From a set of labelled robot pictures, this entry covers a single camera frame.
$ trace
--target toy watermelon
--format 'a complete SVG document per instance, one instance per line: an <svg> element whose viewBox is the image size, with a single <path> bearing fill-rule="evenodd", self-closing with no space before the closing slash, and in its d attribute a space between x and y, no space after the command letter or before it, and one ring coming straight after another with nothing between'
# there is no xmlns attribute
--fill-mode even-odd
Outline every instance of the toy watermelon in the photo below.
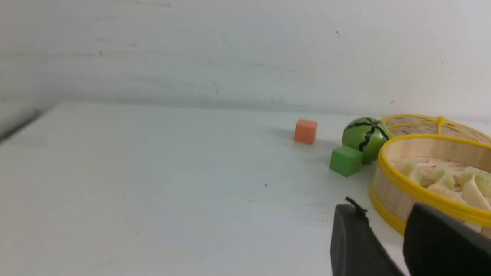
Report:
<svg viewBox="0 0 491 276"><path fill-rule="evenodd" d="M374 118L358 118L344 129L343 146L349 146L363 153L363 163L377 159L382 145L389 140L387 126Z"/></svg>

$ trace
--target wooden basket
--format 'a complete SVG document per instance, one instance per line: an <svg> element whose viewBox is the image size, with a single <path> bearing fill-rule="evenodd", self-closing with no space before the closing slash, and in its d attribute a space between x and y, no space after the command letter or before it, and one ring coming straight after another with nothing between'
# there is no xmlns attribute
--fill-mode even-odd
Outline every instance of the wooden basket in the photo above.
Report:
<svg viewBox="0 0 491 276"><path fill-rule="evenodd" d="M409 134L438 134L491 145L491 138L487 135L466 125L445 120L443 116L397 114L384 117L381 121L387 125L392 137Z"/></svg>
<svg viewBox="0 0 491 276"><path fill-rule="evenodd" d="M456 203L413 183L394 166L398 160L407 158L417 161L423 178L427 178L437 165L448 166L457 177L467 166L491 172L491 146L441 135L392 138L379 152L378 167L370 189L370 198L377 212L401 234L413 204L424 202L491 239L491 212Z"/></svg>

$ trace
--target white table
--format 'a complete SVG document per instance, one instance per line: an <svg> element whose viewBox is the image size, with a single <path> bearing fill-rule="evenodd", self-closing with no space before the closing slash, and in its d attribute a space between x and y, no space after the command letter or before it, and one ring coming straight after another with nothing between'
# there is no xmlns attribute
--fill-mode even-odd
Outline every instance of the white table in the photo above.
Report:
<svg viewBox="0 0 491 276"><path fill-rule="evenodd" d="M292 141L301 117L319 121L312 146ZM328 168L353 118L61 104L0 147L0 275L331 275L347 195L404 266L374 165Z"/></svg>
<svg viewBox="0 0 491 276"><path fill-rule="evenodd" d="M40 109L34 103L0 103L0 138L34 118Z"/></svg>

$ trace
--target yellow handle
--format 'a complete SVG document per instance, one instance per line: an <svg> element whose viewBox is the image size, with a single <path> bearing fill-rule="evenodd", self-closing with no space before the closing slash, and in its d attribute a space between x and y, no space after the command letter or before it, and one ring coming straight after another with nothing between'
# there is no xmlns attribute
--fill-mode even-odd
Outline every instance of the yellow handle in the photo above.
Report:
<svg viewBox="0 0 491 276"><path fill-rule="evenodd" d="M441 135L441 126L445 123L445 117L438 116L436 123L438 124L438 135Z"/></svg>

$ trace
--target food piece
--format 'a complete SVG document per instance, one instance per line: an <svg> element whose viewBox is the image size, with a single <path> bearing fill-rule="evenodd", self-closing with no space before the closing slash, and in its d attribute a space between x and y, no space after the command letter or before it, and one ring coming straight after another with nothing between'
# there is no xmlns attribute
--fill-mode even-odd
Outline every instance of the food piece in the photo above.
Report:
<svg viewBox="0 0 491 276"><path fill-rule="evenodd" d="M315 135L317 134L317 122L305 119L300 119L295 126L295 142L313 144Z"/></svg>
<svg viewBox="0 0 491 276"><path fill-rule="evenodd" d="M412 182L421 185L423 174L415 161L409 159L402 161L399 164L399 171Z"/></svg>
<svg viewBox="0 0 491 276"><path fill-rule="evenodd" d="M462 198L469 206L485 211L491 211L490 204L477 188L474 178L474 175L472 175L471 179L464 184L464 187L462 188Z"/></svg>
<svg viewBox="0 0 491 276"><path fill-rule="evenodd" d="M455 192L452 192L451 190L445 188L444 186L442 185L439 185L439 184L432 184L428 187L428 190L433 192L433 193L436 193L438 195L441 195L449 200L452 200L452 201L455 201L455 202L458 202L460 204L463 204L463 205L467 205L467 203L465 202L465 200L463 200L458 193L455 193Z"/></svg>
<svg viewBox="0 0 491 276"><path fill-rule="evenodd" d="M433 181L433 184L455 191L455 179L452 171L447 167L436 167L433 171Z"/></svg>
<svg viewBox="0 0 491 276"><path fill-rule="evenodd" d="M459 177L459 185L463 188L473 175L474 182L483 196L491 196L491 173L488 173L487 171L474 167L467 167L462 171L462 174Z"/></svg>

